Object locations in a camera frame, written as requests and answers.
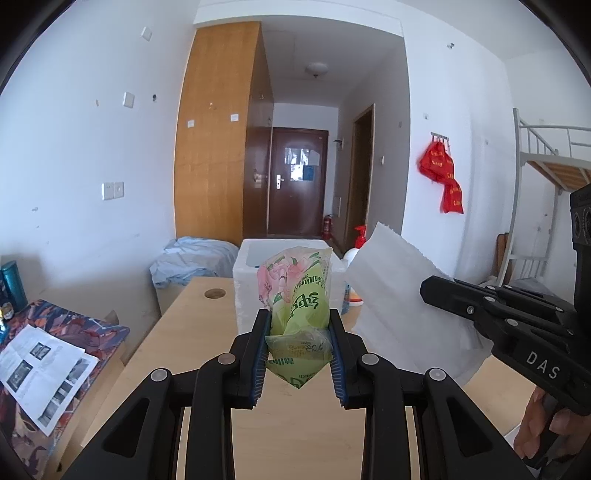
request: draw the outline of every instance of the red bag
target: red bag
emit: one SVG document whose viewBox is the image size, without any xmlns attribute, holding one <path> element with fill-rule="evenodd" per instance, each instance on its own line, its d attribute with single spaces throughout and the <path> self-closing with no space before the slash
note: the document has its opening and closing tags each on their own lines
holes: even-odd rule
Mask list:
<svg viewBox="0 0 591 480">
<path fill-rule="evenodd" d="M 453 160 L 448 155 L 443 142 L 439 140 L 431 142 L 418 163 L 418 169 L 427 178 L 444 186 L 441 203 L 444 213 L 464 213 L 462 189 L 455 179 Z"/>
<path fill-rule="evenodd" d="M 455 212 L 464 214 L 462 189 L 460 188 L 460 184 L 455 180 L 453 184 L 444 186 L 441 209 L 443 213 Z"/>
</svg>

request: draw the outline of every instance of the blue fabric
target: blue fabric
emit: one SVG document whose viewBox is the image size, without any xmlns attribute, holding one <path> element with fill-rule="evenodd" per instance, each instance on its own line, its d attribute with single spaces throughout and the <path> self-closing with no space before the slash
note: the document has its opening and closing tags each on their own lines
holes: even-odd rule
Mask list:
<svg viewBox="0 0 591 480">
<path fill-rule="evenodd" d="M 188 285 L 193 277 L 232 278 L 238 247 L 221 240 L 184 236 L 172 240 L 150 267 L 156 288 Z"/>
</svg>

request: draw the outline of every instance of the green snack bag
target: green snack bag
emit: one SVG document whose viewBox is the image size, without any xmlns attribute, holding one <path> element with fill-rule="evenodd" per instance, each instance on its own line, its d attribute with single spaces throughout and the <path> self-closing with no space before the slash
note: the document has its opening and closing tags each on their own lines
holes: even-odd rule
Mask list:
<svg viewBox="0 0 591 480">
<path fill-rule="evenodd" d="M 326 297 L 331 253 L 290 248 L 259 268 L 259 298 L 272 312 L 267 368 L 296 388 L 332 360 Z"/>
</svg>

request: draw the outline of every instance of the ceiling light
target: ceiling light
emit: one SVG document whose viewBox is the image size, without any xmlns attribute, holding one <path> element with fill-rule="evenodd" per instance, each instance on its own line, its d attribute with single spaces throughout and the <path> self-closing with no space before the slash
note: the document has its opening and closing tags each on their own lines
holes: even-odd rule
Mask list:
<svg viewBox="0 0 591 480">
<path fill-rule="evenodd" d="M 321 61 L 314 61 L 306 67 L 306 73 L 312 75 L 315 79 L 326 75 L 329 71 L 329 66 Z"/>
</svg>

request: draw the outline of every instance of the desk hole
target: desk hole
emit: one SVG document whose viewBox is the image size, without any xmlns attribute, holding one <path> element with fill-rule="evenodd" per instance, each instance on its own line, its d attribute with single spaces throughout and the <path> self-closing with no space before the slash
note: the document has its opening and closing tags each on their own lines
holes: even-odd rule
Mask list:
<svg viewBox="0 0 591 480">
<path fill-rule="evenodd" d="M 221 299 L 222 297 L 226 296 L 226 290 L 223 288 L 210 288 L 207 292 L 205 292 L 205 296 L 212 300 Z"/>
</svg>

